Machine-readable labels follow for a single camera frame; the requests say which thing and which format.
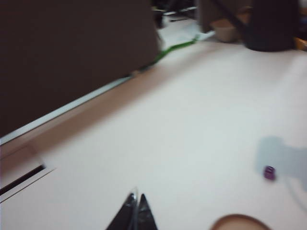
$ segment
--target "white table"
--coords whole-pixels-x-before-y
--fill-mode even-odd
[[[193,21],[180,25],[170,43],[194,36]],[[36,135],[56,170],[1,204],[2,229],[103,230],[135,186],[160,230],[208,230],[233,213],[305,229],[306,118],[306,53],[199,41]]]

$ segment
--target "purple die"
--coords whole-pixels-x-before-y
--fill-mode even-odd
[[[266,166],[264,168],[264,177],[269,180],[275,180],[275,169],[271,166]]]

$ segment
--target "green wire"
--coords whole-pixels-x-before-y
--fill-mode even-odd
[[[177,45],[174,45],[174,46],[170,46],[169,48],[161,51],[160,54],[158,54],[158,56],[155,58],[155,60],[153,61],[153,64],[157,63],[158,61],[160,61],[163,57],[165,57],[168,53],[176,50],[176,49],[180,49],[180,48],[184,48],[184,47],[187,47],[187,46],[190,46],[194,43],[197,42],[198,38],[200,37],[200,35],[196,35],[191,41],[189,42],[184,42],[184,43],[181,43],[181,44],[177,44]]]

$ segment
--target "black pointed object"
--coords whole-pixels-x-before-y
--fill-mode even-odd
[[[138,230],[158,230],[144,194],[141,196],[138,208]]]
[[[106,230],[132,230],[137,207],[137,196],[130,193]]]

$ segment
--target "black slot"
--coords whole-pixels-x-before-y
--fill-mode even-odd
[[[17,185],[21,184],[22,182],[26,181],[30,177],[34,176],[35,174],[39,173],[40,171],[44,170],[45,166],[40,165],[36,167],[35,169],[31,170],[30,172],[26,173],[25,175],[19,177],[17,180],[14,180],[13,182],[9,183],[7,186],[4,186],[0,189],[0,195],[6,193],[7,191],[11,190],[12,188],[16,187]]]

